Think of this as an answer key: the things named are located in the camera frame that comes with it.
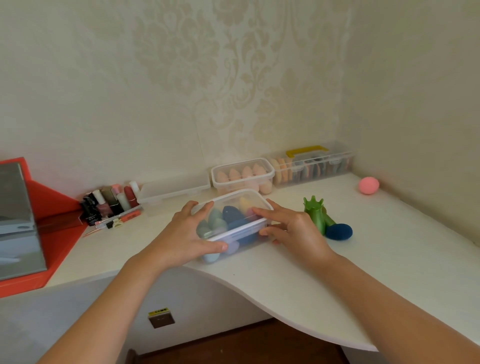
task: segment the desk surface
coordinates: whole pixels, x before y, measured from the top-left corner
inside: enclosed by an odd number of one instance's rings
[[[351,174],[338,176],[277,189],[270,198],[295,210],[303,210],[303,197],[324,198],[328,214],[353,228],[348,242],[329,241],[336,252],[480,344],[480,248],[384,191],[360,194],[358,180]],[[195,199],[202,202],[214,196],[210,190]],[[115,275],[187,200],[186,196],[169,199],[149,216],[82,238],[47,287]],[[230,287],[303,332],[375,350],[346,307],[292,261],[282,246],[265,243],[210,265],[194,261],[186,267]]]

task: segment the sticker label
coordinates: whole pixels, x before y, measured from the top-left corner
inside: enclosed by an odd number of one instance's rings
[[[156,311],[152,311],[152,312],[149,312],[148,315],[149,316],[155,316],[155,315],[158,315],[158,314],[164,314],[165,312],[169,312],[170,310],[168,308],[162,308],[161,310],[156,310]]]

